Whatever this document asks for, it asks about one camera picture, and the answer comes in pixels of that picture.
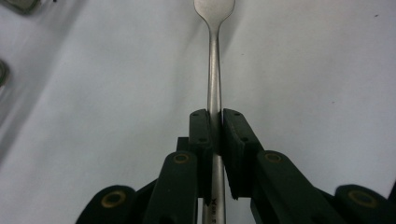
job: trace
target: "metal spoon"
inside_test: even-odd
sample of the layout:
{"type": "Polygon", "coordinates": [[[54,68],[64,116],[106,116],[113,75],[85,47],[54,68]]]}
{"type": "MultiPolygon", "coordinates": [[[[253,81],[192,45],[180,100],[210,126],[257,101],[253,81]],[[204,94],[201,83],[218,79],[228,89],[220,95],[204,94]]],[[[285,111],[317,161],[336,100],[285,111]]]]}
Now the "metal spoon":
{"type": "Polygon", "coordinates": [[[214,143],[212,172],[212,201],[204,204],[204,224],[225,224],[224,167],[219,155],[219,132],[221,129],[221,88],[219,69],[219,28],[233,12],[235,0],[194,0],[197,13],[209,28],[209,86],[207,111],[214,143]]]}

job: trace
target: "white background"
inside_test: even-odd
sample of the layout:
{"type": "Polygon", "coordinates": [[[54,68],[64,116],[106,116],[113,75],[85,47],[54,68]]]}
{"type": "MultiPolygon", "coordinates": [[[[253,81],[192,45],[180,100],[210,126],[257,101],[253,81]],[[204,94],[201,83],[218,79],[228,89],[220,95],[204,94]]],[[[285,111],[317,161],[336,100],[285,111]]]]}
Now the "white background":
{"type": "MultiPolygon", "coordinates": [[[[236,1],[223,107],[331,194],[396,177],[396,2],[236,1]]],[[[208,31],[192,0],[0,7],[1,223],[74,223],[99,190],[156,178],[205,108],[208,31]]],[[[253,223],[227,193],[228,223],[253,223]]]]}

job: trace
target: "white table surface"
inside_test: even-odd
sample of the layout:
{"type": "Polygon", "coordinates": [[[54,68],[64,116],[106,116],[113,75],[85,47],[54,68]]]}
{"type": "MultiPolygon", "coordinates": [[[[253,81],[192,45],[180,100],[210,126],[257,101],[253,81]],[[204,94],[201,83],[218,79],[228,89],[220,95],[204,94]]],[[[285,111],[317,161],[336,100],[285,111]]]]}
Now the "white table surface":
{"type": "MultiPolygon", "coordinates": [[[[74,223],[99,190],[140,189],[205,108],[208,31],[192,0],[0,7],[1,223],[74,223]]],[[[318,188],[385,197],[396,177],[396,1],[236,1],[223,107],[318,188]]],[[[228,223],[254,223],[227,190],[228,223]]]]}

